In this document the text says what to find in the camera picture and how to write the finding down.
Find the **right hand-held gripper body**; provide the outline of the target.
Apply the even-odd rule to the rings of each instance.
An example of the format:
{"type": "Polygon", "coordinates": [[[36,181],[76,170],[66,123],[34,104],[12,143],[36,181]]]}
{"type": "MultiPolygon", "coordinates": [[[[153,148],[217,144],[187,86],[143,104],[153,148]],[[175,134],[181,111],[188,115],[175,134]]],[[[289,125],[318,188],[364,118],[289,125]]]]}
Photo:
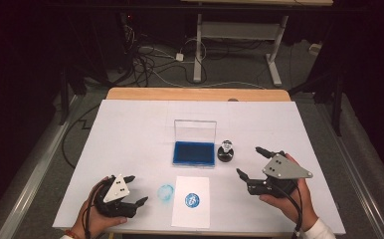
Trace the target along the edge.
{"type": "Polygon", "coordinates": [[[285,198],[296,190],[299,178],[313,177],[310,171],[287,159],[283,151],[275,152],[268,160],[263,168],[267,178],[250,179],[246,182],[251,195],[268,194],[275,198],[285,198]]]}

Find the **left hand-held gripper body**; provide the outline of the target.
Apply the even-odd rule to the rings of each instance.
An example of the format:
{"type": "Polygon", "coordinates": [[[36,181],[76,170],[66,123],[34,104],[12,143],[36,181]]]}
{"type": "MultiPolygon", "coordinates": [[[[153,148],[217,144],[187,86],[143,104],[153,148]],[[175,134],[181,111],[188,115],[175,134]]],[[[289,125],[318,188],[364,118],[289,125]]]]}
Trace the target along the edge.
{"type": "Polygon", "coordinates": [[[95,196],[97,211],[105,217],[132,218],[136,214],[137,206],[134,203],[125,203],[122,199],[129,194],[128,183],[124,176],[112,176],[103,183],[95,196]]]}

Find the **black stamp with crystal knob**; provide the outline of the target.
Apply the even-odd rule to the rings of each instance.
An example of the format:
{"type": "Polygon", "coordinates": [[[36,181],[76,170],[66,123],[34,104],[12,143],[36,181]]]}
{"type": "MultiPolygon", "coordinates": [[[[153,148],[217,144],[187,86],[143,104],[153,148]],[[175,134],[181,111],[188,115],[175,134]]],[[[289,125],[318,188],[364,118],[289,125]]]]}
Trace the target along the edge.
{"type": "Polygon", "coordinates": [[[234,157],[233,144],[229,140],[224,140],[217,150],[217,157],[222,162],[230,162],[234,157]]]}

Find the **white paper sheet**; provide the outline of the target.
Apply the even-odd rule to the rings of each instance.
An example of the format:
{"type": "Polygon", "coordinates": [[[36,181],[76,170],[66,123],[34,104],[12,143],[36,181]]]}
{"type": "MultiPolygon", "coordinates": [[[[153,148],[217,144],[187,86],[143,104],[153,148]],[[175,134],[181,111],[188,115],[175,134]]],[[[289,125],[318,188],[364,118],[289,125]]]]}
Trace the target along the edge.
{"type": "Polygon", "coordinates": [[[210,227],[210,180],[208,177],[178,176],[172,211],[173,227],[210,227]]]}

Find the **blue ink pad clear case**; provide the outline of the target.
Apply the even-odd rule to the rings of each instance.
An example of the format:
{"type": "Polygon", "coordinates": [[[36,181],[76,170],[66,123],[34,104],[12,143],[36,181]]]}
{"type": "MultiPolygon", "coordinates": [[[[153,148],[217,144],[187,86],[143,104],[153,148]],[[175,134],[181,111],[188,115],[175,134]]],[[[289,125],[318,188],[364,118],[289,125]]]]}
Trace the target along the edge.
{"type": "Polygon", "coordinates": [[[176,119],[173,164],[214,167],[216,129],[214,120],[176,119]]]}

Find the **person's left hand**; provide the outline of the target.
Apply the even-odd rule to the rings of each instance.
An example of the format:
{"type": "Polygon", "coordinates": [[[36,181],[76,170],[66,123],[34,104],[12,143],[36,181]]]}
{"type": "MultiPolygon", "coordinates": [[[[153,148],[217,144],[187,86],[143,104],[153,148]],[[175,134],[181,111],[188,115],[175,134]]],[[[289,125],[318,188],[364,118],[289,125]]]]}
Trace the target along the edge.
{"type": "Polygon", "coordinates": [[[104,181],[106,181],[106,177],[93,187],[89,197],[84,201],[79,211],[77,220],[72,228],[68,229],[65,234],[75,234],[80,237],[80,239],[87,239],[85,230],[89,229],[91,239],[94,239],[106,229],[127,222],[125,217],[105,217],[99,214],[93,206],[93,200],[95,197],[94,192],[97,191],[97,188],[102,185],[104,181]]]}

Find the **person's right hand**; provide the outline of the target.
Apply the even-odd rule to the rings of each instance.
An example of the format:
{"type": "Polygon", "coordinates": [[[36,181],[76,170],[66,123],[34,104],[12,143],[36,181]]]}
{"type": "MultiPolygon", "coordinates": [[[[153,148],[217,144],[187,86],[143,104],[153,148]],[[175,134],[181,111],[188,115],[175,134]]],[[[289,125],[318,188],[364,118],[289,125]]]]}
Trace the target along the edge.
{"type": "MultiPolygon", "coordinates": [[[[297,189],[290,196],[298,206],[301,207],[301,226],[300,230],[306,232],[318,220],[311,202],[310,191],[303,178],[297,181],[297,189]]],[[[286,218],[293,223],[298,222],[298,213],[294,205],[287,198],[275,198],[271,195],[263,194],[259,199],[280,210],[286,218]]]]}

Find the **black metal stand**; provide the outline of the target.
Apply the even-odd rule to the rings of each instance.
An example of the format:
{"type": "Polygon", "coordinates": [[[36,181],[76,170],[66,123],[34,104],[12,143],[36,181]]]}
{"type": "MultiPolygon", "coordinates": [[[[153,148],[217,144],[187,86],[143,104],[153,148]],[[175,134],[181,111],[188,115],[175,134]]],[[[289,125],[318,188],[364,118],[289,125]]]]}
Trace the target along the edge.
{"type": "Polygon", "coordinates": [[[288,90],[293,96],[300,92],[312,92],[317,104],[331,103],[331,126],[337,136],[341,136],[340,115],[343,93],[340,51],[335,50],[340,36],[339,19],[332,17],[327,28],[323,46],[309,72],[306,81],[288,90]]]}
{"type": "Polygon", "coordinates": [[[87,87],[84,83],[84,76],[75,67],[64,66],[60,71],[61,82],[61,119],[60,125],[63,125],[69,115],[69,89],[72,89],[75,95],[84,96],[87,87]]]}

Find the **wooden table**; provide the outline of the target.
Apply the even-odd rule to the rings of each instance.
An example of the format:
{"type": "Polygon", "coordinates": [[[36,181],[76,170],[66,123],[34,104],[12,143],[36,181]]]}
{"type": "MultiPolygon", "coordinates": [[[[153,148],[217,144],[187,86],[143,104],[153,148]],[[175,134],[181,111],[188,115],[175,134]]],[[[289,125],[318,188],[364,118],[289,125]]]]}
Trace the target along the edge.
{"type": "MultiPolygon", "coordinates": [[[[149,101],[216,101],[216,102],[290,102],[290,96],[284,90],[251,89],[186,89],[186,88],[112,88],[106,96],[108,100],[149,100],[149,101]]],[[[170,235],[198,238],[280,238],[286,233],[258,232],[208,232],[208,231],[161,231],[144,232],[144,235],[170,235]]]]}

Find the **white-legged desk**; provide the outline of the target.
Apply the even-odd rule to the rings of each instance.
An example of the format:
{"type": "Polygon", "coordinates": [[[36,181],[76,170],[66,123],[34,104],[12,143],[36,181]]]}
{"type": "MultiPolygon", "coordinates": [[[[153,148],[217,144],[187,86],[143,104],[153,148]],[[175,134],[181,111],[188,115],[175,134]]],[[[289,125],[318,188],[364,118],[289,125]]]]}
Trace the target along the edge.
{"type": "MultiPolygon", "coordinates": [[[[287,10],[292,7],[303,9],[331,7],[333,0],[182,0],[192,3],[193,7],[227,7],[229,4],[239,7],[285,7],[287,10]]],[[[276,66],[277,53],[288,23],[288,14],[282,14],[276,23],[251,23],[240,20],[206,20],[202,13],[197,14],[196,42],[194,57],[193,82],[203,82],[203,60],[207,53],[207,47],[203,39],[234,39],[234,40],[268,40],[273,41],[273,49],[265,54],[265,60],[271,79],[276,87],[283,83],[276,66]]]]}

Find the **aluminium rail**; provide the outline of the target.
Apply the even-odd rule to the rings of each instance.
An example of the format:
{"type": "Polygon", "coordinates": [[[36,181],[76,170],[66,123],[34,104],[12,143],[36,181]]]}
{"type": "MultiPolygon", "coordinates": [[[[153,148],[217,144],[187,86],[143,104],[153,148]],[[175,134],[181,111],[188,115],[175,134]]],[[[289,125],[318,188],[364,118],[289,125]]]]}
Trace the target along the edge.
{"type": "Polygon", "coordinates": [[[363,181],[350,151],[348,150],[346,143],[343,141],[343,137],[339,136],[333,128],[327,108],[325,106],[318,105],[317,109],[326,124],[329,133],[334,138],[335,144],[339,148],[344,171],[349,177],[352,187],[355,190],[359,202],[375,232],[377,239],[384,239],[384,219],[380,213],[377,202],[369,192],[367,184],[363,181]]]}
{"type": "Polygon", "coordinates": [[[24,187],[21,189],[18,198],[0,228],[0,239],[14,238],[83,99],[81,96],[73,96],[71,98],[68,116],[64,119],[63,123],[52,126],[49,136],[42,142],[43,148],[35,151],[35,167],[29,174],[24,187]]]}

